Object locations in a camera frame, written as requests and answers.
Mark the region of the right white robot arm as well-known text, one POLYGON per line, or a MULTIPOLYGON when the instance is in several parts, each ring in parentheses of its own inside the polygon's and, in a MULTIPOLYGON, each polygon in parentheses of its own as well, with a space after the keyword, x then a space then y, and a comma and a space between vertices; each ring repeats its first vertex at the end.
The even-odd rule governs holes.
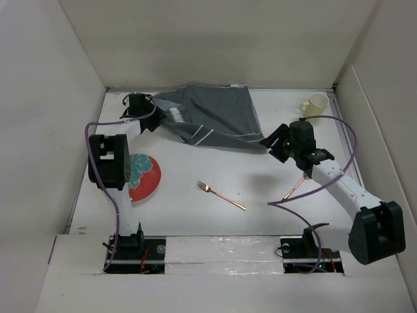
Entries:
POLYGON ((280 125, 261 140, 260 145, 282 163, 293 159, 299 170, 319 184, 317 190, 310 193, 326 190, 352 220, 348 228, 337 228, 328 223, 308 226, 301 240, 304 254, 315 257, 325 248, 342 250, 367 265, 405 251, 400 205, 382 201, 346 175, 333 154, 317 147, 313 125, 305 118, 280 125))

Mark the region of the grey striped cloth placemat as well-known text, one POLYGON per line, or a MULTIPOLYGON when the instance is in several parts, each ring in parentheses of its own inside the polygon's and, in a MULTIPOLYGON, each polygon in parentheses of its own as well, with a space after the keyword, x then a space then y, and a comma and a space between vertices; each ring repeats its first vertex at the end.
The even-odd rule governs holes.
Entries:
POLYGON ((165 114, 162 125, 182 143, 265 153, 264 139, 249 89, 190 83, 157 93, 154 103, 165 114))

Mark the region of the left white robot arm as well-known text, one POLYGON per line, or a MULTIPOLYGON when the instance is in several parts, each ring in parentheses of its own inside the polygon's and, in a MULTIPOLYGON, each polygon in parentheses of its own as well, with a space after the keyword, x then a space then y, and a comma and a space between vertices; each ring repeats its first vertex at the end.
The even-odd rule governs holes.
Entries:
POLYGON ((115 258, 140 258, 145 254, 145 238, 129 195, 132 174, 129 143, 144 130, 160 126, 165 115, 154 103, 152 95, 130 93, 119 120, 90 122, 85 127, 88 153, 88 176, 115 208, 116 230, 113 239, 104 246, 115 258))

